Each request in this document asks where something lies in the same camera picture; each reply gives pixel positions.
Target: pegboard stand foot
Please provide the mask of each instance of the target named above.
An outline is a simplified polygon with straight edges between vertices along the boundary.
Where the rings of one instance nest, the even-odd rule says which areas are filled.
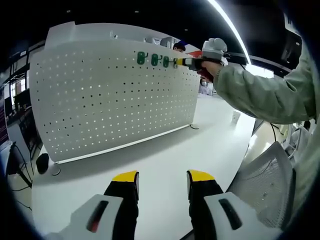
[[[190,127],[191,127],[192,129],[195,129],[195,130],[198,130],[198,129],[199,129],[199,126],[198,126],[197,124],[195,124],[195,123],[191,123],[191,124],[190,124]]]
[[[50,172],[52,176],[57,176],[61,172],[61,167],[57,162],[53,164],[53,166],[50,169]]]

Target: mesh chair back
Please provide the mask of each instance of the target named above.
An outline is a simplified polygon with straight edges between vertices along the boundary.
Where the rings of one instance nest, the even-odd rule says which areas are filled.
[[[241,169],[229,192],[252,206],[270,228],[284,228],[291,217],[295,172],[279,142]]]

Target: computer screen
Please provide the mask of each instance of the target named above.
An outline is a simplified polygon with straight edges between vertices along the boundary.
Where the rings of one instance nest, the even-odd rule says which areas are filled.
[[[7,107],[4,105],[4,87],[0,86],[0,146],[9,140],[4,107],[5,108]]]
[[[5,116],[8,117],[13,111],[12,102],[11,102],[11,98],[10,97],[7,97],[4,100],[4,109],[5,109]]]
[[[22,108],[24,105],[25,107],[31,106],[31,100],[30,100],[30,90],[27,89],[18,95],[14,97],[14,105],[15,109],[18,109],[18,105],[20,105],[20,108]]]

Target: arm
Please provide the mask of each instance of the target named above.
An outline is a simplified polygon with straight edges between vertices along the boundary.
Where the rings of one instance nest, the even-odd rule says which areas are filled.
[[[232,107],[270,123],[291,124],[316,116],[309,55],[302,47],[296,69],[284,80],[238,72],[212,62],[202,66],[214,76],[214,88]]]

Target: yellow tool tip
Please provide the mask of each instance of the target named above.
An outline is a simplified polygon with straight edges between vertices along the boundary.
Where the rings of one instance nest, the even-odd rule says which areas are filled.
[[[176,64],[183,66],[183,60],[184,60],[183,58],[178,58],[178,59],[176,60]]]

